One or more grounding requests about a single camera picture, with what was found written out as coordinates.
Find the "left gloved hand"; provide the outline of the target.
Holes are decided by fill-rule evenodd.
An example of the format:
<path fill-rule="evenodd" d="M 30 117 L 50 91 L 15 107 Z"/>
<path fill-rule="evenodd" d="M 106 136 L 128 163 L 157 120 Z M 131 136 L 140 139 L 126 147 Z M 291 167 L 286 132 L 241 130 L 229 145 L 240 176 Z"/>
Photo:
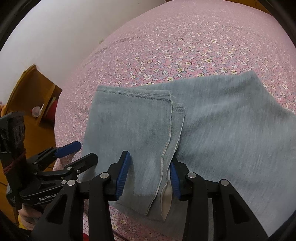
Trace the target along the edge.
<path fill-rule="evenodd" d="M 18 211 L 19 224 L 27 230 L 33 230 L 41 216 L 41 212 L 25 205 Z"/>

